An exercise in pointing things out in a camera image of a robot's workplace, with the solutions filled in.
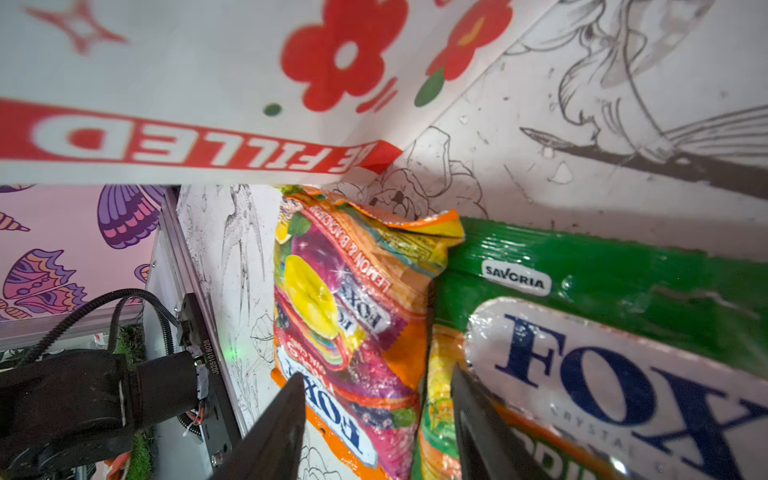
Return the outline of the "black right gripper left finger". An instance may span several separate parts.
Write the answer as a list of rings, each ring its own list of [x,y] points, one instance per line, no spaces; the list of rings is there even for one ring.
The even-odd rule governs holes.
[[[211,479],[297,479],[305,425],[304,376],[295,373]]]

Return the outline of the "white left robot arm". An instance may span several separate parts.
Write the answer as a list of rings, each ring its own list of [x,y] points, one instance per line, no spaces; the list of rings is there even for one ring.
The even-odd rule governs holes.
[[[198,403],[187,352],[129,367],[122,354],[73,350],[1,374],[1,472],[48,475],[132,450],[136,432]]]

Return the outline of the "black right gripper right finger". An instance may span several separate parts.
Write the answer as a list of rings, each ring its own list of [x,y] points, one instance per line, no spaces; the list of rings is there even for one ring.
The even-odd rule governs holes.
[[[457,449],[464,480],[545,479],[479,384],[456,365],[451,379]]]

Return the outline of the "orange Fox's candy bag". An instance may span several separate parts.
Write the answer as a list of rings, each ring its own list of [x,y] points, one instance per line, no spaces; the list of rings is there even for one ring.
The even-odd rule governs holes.
[[[464,229],[410,221],[309,186],[281,190],[273,379],[305,380],[310,423],[363,479],[411,473],[427,369],[430,287]]]

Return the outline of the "white paper bag with flower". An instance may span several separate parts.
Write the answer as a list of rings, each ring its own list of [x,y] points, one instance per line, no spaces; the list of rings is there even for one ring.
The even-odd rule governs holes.
[[[5,183],[387,167],[550,1],[5,1]]]

